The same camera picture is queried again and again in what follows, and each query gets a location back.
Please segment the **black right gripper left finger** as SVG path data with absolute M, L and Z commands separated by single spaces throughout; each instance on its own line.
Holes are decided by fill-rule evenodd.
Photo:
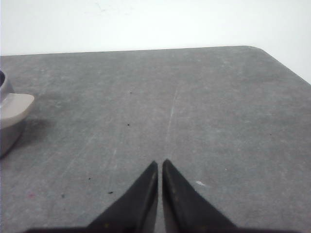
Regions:
M 129 189 L 84 227 L 33 228 L 27 233 L 153 233 L 158 198 L 158 165 L 151 162 Z

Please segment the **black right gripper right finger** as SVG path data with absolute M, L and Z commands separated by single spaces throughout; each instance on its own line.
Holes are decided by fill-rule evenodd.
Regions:
M 162 199 L 168 233 L 211 233 L 237 226 L 204 199 L 167 159 L 162 166 Z

